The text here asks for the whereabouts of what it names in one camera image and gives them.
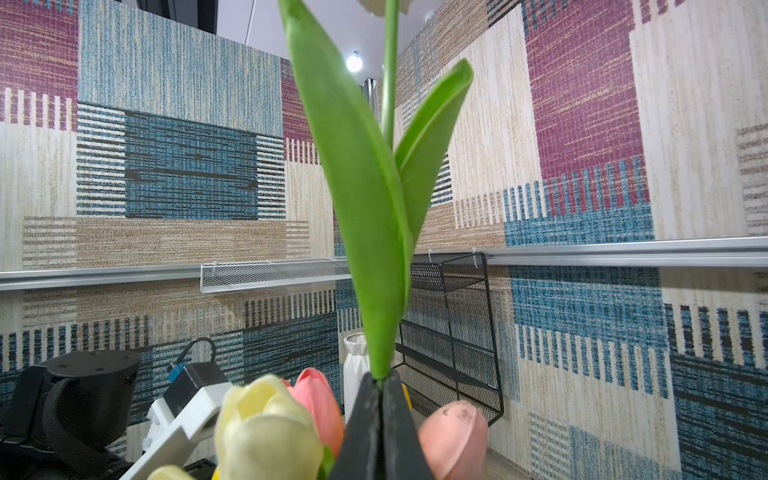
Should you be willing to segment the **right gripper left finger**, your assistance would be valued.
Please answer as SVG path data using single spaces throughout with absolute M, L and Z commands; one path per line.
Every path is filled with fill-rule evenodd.
M 366 373 L 329 479 L 374 480 L 380 477 L 381 413 L 382 392 L 372 374 Z

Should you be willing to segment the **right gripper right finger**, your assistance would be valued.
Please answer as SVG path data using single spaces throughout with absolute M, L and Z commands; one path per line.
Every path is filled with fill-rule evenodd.
M 381 385 L 382 479 L 433 479 L 402 383 L 391 370 Z

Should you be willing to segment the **light pink tulip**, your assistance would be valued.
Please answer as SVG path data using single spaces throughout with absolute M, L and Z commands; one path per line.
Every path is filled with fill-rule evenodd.
M 479 479 L 487 452 L 488 423 L 464 401 L 440 407 L 418 428 L 418 438 L 435 479 Z

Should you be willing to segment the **white ribbed ceramic vase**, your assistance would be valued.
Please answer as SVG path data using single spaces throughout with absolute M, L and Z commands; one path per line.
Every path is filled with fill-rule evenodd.
M 363 377 L 370 371 L 370 357 L 364 333 L 350 334 L 344 338 L 347 355 L 343 364 L 344 420 L 349 422 Z

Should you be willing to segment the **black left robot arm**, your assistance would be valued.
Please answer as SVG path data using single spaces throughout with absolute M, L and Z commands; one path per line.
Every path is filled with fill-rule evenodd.
M 3 479 L 118 479 L 140 366 L 135 351 L 73 351 L 23 370 L 1 406 Z

